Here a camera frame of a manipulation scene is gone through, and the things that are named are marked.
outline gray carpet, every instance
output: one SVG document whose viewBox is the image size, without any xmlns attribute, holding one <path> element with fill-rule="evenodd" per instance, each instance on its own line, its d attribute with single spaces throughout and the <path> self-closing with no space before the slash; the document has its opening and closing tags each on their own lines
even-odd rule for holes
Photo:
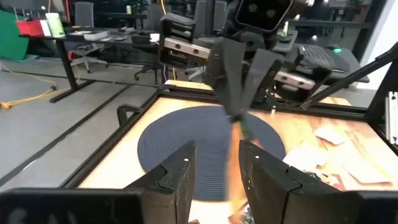
<svg viewBox="0 0 398 224">
<path fill-rule="evenodd" d="M 5 63 L 11 70 L 19 72 L 33 72 L 41 73 L 46 75 L 59 75 L 65 77 L 65 71 L 62 67 L 60 60 L 56 59 L 39 59 L 34 60 L 29 63 L 17 63 L 17 62 L 6 62 Z M 137 82 L 134 80 L 133 74 L 141 69 L 140 67 L 121 67 L 121 66 L 110 66 L 104 69 L 103 65 L 92 65 L 93 73 L 88 74 L 85 72 L 83 67 L 80 67 L 80 75 L 82 78 L 95 79 L 95 80 L 105 80 L 109 82 L 124 82 L 124 83 L 138 83 L 138 84 L 154 84 L 154 75 L 152 71 L 148 71 L 145 74 L 139 75 L 140 80 Z M 78 77 L 77 69 L 75 71 L 75 76 Z M 181 71 L 177 71 L 177 76 L 179 80 L 187 81 L 188 77 Z M 172 74 L 169 73 L 169 78 L 173 79 Z M 195 79 L 196 82 L 200 82 L 201 78 Z M 374 96 L 376 91 L 374 90 L 341 90 L 335 93 L 333 96 L 347 99 L 353 106 L 365 107 L 367 108 Z"/>
<path fill-rule="evenodd" d="M 56 81 L 59 88 L 68 87 L 66 79 L 48 79 Z M 31 77 L 0 72 L 0 100 L 35 96 L 47 90 L 49 85 Z M 1 110 L 0 177 L 61 135 L 122 87 L 94 83 L 55 104 L 49 102 L 50 97 L 46 97 L 7 111 Z"/>
<path fill-rule="evenodd" d="M 5 62 L 17 72 L 33 72 L 65 77 L 59 60 L 34 60 L 29 63 Z M 133 73 L 137 67 L 109 67 L 93 65 L 93 73 L 80 69 L 82 78 L 109 82 L 136 82 Z M 153 73 L 140 76 L 139 83 L 153 84 Z M 58 88 L 67 88 L 65 78 L 47 78 L 56 81 Z M 179 80 L 187 76 L 178 74 Z M 49 83 L 34 78 L 0 72 L 0 101 L 19 100 L 38 95 L 49 88 Z M 96 82 L 77 93 L 49 103 L 49 98 L 15 106 L 9 111 L 0 110 L 0 177 L 7 174 L 31 155 L 62 134 L 88 113 L 92 112 L 124 85 Z M 1 190 L 12 187 L 56 187 L 67 178 L 117 127 L 116 107 L 122 103 L 140 105 L 153 92 L 153 88 L 135 86 L 119 96 L 92 117 L 74 133 L 53 147 L 48 153 L 32 163 L 13 178 Z M 346 98 L 354 106 L 369 105 L 374 91 L 343 90 L 334 96 Z"/>
<path fill-rule="evenodd" d="M 119 126 L 116 108 L 123 104 L 142 105 L 154 88 L 133 86 L 113 100 L 42 158 L 0 187 L 58 187 Z"/>
<path fill-rule="evenodd" d="M 4 64 L 10 70 L 14 72 L 30 72 L 44 75 L 56 75 L 60 77 L 66 77 L 66 73 L 63 69 L 61 60 L 42 58 L 33 60 L 27 63 L 17 62 L 4 62 Z M 98 65 L 91 63 L 91 73 L 87 73 L 84 66 L 73 67 L 75 77 L 78 78 L 79 74 L 81 78 L 103 80 L 107 82 L 123 82 L 123 83 L 138 83 L 138 84 L 155 84 L 155 77 L 153 70 L 149 70 L 146 73 L 140 74 L 139 80 L 134 79 L 134 74 L 138 72 L 142 66 L 134 65 L 112 65 L 105 68 L 104 65 Z M 187 76 L 179 75 L 179 78 L 187 80 Z M 158 81 L 160 82 L 160 71 L 158 71 Z"/>
</svg>

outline green backdrop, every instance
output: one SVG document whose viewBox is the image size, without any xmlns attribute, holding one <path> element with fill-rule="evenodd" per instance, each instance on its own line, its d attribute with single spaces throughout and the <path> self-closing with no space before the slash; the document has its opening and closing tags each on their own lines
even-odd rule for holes
<svg viewBox="0 0 398 224">
<path fill-rule="evenodd" d="M 0 10 L 1 34 L 0 34 L 0 57 L 13 60 L 25 58 L 28 38 L 19 37 L 19 30 L 15 24 L 15 14 Z"/>
</svg>

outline round black rug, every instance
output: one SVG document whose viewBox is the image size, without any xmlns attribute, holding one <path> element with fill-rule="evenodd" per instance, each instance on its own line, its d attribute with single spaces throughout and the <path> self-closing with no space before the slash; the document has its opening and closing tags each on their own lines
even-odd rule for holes
<svg viewBox="0 0 398 224">
<path fill-rule="evenodd" d="M 276 131 L 247 114 L 262 148 L 280 160 L 285 147 Z M 148 125 L 138 142 L 138 158 L 148 172 L 189 140 L 197 142 L 197 175 L 193 198 L 227 200 L 225 166 L 231 123 L 220 106 L 197 106 L 171 112 Z"/>
</svg>

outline wooden table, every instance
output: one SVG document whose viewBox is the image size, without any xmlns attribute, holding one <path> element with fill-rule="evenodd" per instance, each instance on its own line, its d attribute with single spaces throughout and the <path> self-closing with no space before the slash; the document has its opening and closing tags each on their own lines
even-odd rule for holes
<svg viewBox="0 0 398 224">
<path fill-rule="evenodd" d="M 168 83 L 190 88 L 211 89 L 209 86 L 201 83 L 179 81 L 169 81 Z M 345 99 L 341 98 L 328 98 L 324 103 L 349 104 Z M 137 156 L 138 140 L 144 129 L 163 115 L 183 108 L 203 105 L 212 104 L 159 98 L 152 108 L 131 128 L 119 144 L 114 147 L 107 157 L 83 181 L 80 187 L 121 189 L 134 182 L 145 174 Z M 273 115 L 262 111 L 251 111 L 251 113 L 266 121 L 279 133 L 287 152 L 300 146 L 304 141 L 309 145 L 319 147 L 320 150 L 328 151 L 330 155 L 329 160 L 322 170 L 339 174 L 347 190 L 398 189 L 398 157 L 368 124 L 278 111 Z M 341 131 L 349 138 L 349 141 L 340 146 L 334 146 L 314 136 L 314 130 L 327 125 Z M 347 156 L 352 157 L 353 162 L 363 157 L 372 163 L 378 164 L 385 173 L 391 176 L 393 180 L 392 184 L 360 184 L 341 166 L 341 158 Z M 230 216 L 230 213 L 227 202 L 204 202 L 197 200 L 192 202 L 190 220 L 198 219 L 200 223 L 228 223 L 228 216 Z"/>
</svg>

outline cable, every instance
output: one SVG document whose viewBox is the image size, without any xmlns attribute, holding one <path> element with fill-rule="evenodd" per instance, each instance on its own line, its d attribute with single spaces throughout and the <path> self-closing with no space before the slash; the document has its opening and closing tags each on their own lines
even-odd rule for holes
<svg viewBox="0 0 398 224">
<path fill-rule="evenodd" d="M 51 96 L 51 95 L 54 95 L 54 94 L 56 94 L 56 93 L 60 93 L 60 92 L 67 91 L 67 90 L 70 89 L 70 88 L 65 88 L 65 89 L 57 90 L 57 91 L 56 91 L 56 89 L 57 89 L 57 83 L 54 82 L 54 81 L 46 80 L 46 79 L 44 79 L 44 78 L 40 78 L 40 77 L 37 77 L 37 76 L 35 76 L 35 75 L 29 75 L 29 74 L 25 74 L 25 73 L 13 72 L 13 71 L 10 70 L 9 68 L 7 68 L 7 67 L 5 66 L 4 63 L 2 64 L 2 67 L 3 67 L 5 70 L 7 70 L 9 73 L 11 73 L 11 74 L 14 74 L 14 75 L 24 75 L 24 76 L 27 76 L 27 77 L 35 78 L 35 79 L 40 80 L 40 81 L 42 81 L 42 82 L 48 82 L 48 83 L 51 83 L 51 84 L 52 84 L 52 86 L 50 87 L 49 90 L 46 90 L 45 92 L 43 92 L 43 93 L 41 93 L 41 94 L 39 94 L 39 95 L 37 95 L 37 96 L 33 96 L 33 97 L 30 97 L 30 98 L 25 98 L 25 99 L 21 99 L 21 100 L 14 100 L 14 101 L 10 101 L 10 102 L 0 102 L 0 108 L 4 108 L 5 110 L 9 110 L 12 106 L 15 106 L 15 105 L 19 105 L 19 104 L 22 104 L 22 103 L 26 103 L 26 102 L 29 102 L 29 101 L 32 101 L 32 100 L 38 100 L 38 99 L 40 99 L 40 98 L 43 98 L 43 97 L 46 97 L 46 96 Z M 77 65 L 76 65 L 75 67 L 76 67 L 76 69 L 77 69 L 78 81 L 80 81 L 80 71 L 79 71 L 79 68 L 77 67 Z"/>
<path fill-rule="evenodd" d="M 65 0 L 66 3 L 66 10 L 67 10 L 67 21 L 70 22 L 70 18 L 69 18 L 69 0 Z"/>
<path fill-rule="evenodd" d="M 163 76 L 164 76 L 164 80 L 167 81 L 167 77 L 166 77 L 166 65 L 163 65 Z"/>
<path fill-rule="evenodd" d="M 49 0 L 49 6 L 47 8 L 47 12 L 50 13 L 50 8 L 51 8 L 51 0 Z"/>
<path fill-rule="evenodd" d="M 166 8 L 164 7 L 164 0 L 160 0 L 160 5 L 162 6 L 163 15 L 166 15 Z M 173 77 L 174 77 L 174 80 L 177 79 L 177 76 L 176 76 L 176 74 L 175 74 L 174 68 L 173 68 Z"/>
<path fill-rule="evenodd" d="M 199 67 L 200 69 L 200 73 L 201 73 L 201 82 L 204 83 L 205 82 L 205 67 L 201 66 Z"/>
<path fill-rule="evenodd" d="M 177 80 L 177 76 L 175 75 L 175 70 L 174 70 L 174 68 L 173 68 L 173 77 L 174 77 L 174 80 Z"/>
<path fill-rule="evenodd" d="M 164 7 L 164 2 L 163 0 L 160 0 L 160 5 L 162 6 L 163 9 L 163 15 L 166 15 L 166 8 Z"/>
</svg>

